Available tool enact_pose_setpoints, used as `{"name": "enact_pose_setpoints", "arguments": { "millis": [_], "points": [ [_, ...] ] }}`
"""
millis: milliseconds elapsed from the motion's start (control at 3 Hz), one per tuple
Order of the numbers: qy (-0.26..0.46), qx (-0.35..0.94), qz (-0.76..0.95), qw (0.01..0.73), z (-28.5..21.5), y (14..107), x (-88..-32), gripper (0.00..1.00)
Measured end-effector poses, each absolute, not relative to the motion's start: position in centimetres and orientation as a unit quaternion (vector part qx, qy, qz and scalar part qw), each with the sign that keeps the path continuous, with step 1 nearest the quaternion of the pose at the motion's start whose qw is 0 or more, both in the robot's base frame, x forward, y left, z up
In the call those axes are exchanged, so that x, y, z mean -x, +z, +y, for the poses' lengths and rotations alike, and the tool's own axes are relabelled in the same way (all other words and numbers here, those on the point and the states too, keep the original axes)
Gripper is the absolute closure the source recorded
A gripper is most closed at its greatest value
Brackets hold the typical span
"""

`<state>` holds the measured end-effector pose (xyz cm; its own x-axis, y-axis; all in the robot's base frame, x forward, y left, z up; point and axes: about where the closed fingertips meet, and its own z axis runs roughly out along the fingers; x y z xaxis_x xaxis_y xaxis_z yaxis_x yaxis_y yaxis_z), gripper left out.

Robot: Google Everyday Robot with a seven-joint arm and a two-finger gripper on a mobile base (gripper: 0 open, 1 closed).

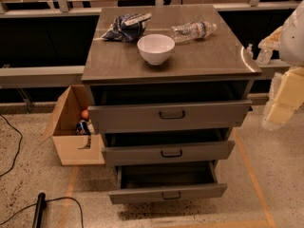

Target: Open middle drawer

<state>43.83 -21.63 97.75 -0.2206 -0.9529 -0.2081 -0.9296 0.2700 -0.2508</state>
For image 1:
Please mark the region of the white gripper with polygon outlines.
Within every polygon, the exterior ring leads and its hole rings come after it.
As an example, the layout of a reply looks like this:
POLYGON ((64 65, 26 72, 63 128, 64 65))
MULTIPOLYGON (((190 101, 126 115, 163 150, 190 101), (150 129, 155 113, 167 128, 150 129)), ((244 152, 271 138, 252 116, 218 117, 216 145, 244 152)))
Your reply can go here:
MULTIPOLYGON (((279 50, 282 27, 275 29, 262 39, 258 47, 270 51, 279 50)), ((275 73, 266 103, 262 126, 267 130, 277 130, 285 125, 304 104, 304 68, 292 67, 284 74, 275 73)))

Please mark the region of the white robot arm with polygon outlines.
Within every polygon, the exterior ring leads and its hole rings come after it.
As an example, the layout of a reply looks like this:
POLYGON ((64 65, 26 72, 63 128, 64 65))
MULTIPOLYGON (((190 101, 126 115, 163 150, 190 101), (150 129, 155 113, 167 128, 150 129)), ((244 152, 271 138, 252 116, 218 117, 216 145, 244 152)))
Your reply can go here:
POLYGON ((262 126, 277 130, 304 104, 304 1, 258 47, 260 64, 268 65, 276 50, 280 60, 291 66, 284 74, 275 74, 263 112, 262 126))

